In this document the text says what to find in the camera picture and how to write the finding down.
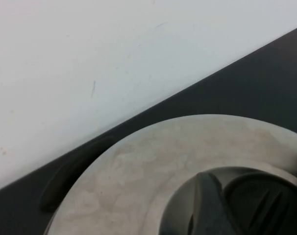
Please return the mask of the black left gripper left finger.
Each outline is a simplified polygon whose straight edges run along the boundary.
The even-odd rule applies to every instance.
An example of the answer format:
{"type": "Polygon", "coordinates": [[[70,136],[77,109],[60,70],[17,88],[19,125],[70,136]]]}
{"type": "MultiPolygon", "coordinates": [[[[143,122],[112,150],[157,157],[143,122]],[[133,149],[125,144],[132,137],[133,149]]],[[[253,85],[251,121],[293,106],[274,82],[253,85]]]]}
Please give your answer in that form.
{"type": "Polygon", "coordinates": [[[201,172],[194,177],[193,212],[189,235],[237,235],[223,190],[237,175],[228,171],[201,172]]]}

